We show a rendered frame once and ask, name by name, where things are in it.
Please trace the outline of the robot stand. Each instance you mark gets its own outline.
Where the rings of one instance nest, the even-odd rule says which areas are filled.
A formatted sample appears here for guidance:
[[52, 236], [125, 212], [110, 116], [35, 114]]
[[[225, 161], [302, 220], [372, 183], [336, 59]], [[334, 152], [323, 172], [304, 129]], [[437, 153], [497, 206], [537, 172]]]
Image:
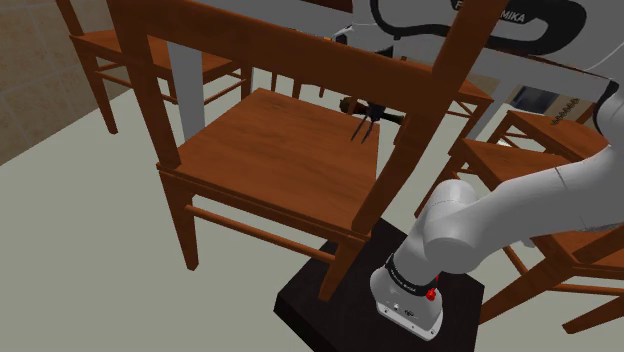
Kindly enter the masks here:
[[440, 275], [444, 317], [430, 341], [378, 313], [370, 275], [405, 238], [379, 220], [329, 301], [318, 299], [327, 265], [311, 259], [279, 291], [274, 312], [314, 352], [474, 352], [484, 285], [467, 274]]

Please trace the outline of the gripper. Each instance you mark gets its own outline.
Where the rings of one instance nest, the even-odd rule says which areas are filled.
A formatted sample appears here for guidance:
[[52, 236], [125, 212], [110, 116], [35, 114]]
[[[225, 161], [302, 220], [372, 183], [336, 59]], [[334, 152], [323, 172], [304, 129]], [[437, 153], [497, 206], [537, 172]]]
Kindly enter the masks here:
[[383, 114], [385, 113], [386, 107], [382, 106], [382, 105], [378, 105], [375, 104], [373, 102], [369, 102], [368, 106], [366, 108], [366, 113], [365, 115], [361, 118], [360, 123], [358, 124], [358, 126], [356, 127], [355, 131], [353, 132], [350, 141], [353, 141], [354, 138], [358, 135], [360, 129], [364, 126], [364, 124], [368, 121], [369, 125], [368, 128], [364, 134], [364, 136], [361, 139], [361, 144], [365, 143], [366, 140], [368, 139], [368, 137], [370, 136], [373, 126], [375, 124], [375, 122], [379, 121]]

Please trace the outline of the brown wooden chair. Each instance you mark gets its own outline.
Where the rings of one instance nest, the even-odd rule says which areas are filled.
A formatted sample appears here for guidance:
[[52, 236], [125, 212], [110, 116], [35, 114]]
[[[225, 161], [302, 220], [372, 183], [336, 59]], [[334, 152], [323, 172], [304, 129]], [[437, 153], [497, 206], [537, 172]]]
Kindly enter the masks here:
[[602, 232], [563, 232], [538, 236], [534, 244], [544, 259], [528, 269], [515, 251], [503, 251], [519, 272], [519, 277], [481, 306], [485, 323], [504, 312], [546, 292], [595, 294], [613, 299], [563, 324], [575, 334], [624, 317], [624, 288], [568, 284], [573, 277], [602, 278], [624, 282], [624, 225]]
[[[276, 91], [277, 79], [278, 79], [278, 74], [275, 73], [275, 72], [272, 72], [271, 73], [271, 81], [270, 81], [270, 90], [273, 91], [273, 92]], [[293, 79], [293, 87], [292, 87], [292, 97], [293, 98], [296, 98], [296, 99], [300, 98], [302, 86], [303, 86], [303, 82], [301, 80]], [[325, 93], [325, 88], [324, 87], [320, 87], [318, 96], [320, 98], [323, 98], [324, 97], [324, 93]]]
[[560, 120], [553, 125], [553, 117], [510, 110], [488, 138], [488, 143], [500, 140], [518, 148], [510, 137], [534, 140], [545, 148], [545, 153], [555, 154], [576, 162], [595, 155], [607, 146], [607, 140], [584, 123], [593, 117], [595, 105], [575, 121]]
[[[122, 86], [133, 88], [127, 80], [122, 80], [106, 74], [106, 71], [124, 67], [125, 62], [114, 30], [84, 32], [70, 0], [55, 0], [63, 20], [68, 28], [70, 39], [78, 55], [80, 64], [88, 80], [98, 108], [108, 131], [117, 134], [117, 124], [110, 106], [104, 81], [108, 80]], [[169, 94], [162, 94], [165, 101], [178, 104], [177, 93], [174, 88], [174, 76], [170, 64], [167, 44], [164, 40], [149, 37], [151, 55], [156, 65], [156, 75], [168, 84]], [[239, 81], [226, 89], [204, 100], [209, 104], [226, 93], [241, 88], [241, 98], [244, 99], [252, 92], [252, 67], [241, 65], [228, 59], [212, 54], [202, 54], [202, 82], [204, 84], [214, 80], [231, 76]]]
[[[467, 0], [432, 66], [333, 43], [192, 0], [107, 0], [186, 265], [198, 264], [195, 219], [255, 229], [193, 205], [200, 195], [337, 244], [334, 254], [263, 233], [324, 261], [328, 300], [414, 171], [508, 0]], [[174, 140], [149, 41], [158, 37], [402, 111], [384, 166], [378, 146], [347, 135], [357, 119], [264, 89], [182, 144]]]
[[435, 187], [448, 179], [458, 179], [459, 173], [477, 176], [485, 186], [494, 190], [500, 183], [568, 164], [565, 158], [470, 139], [458, 139], [448, 152], [450, 159], [434, 181], [414, 213], [418, 217]]

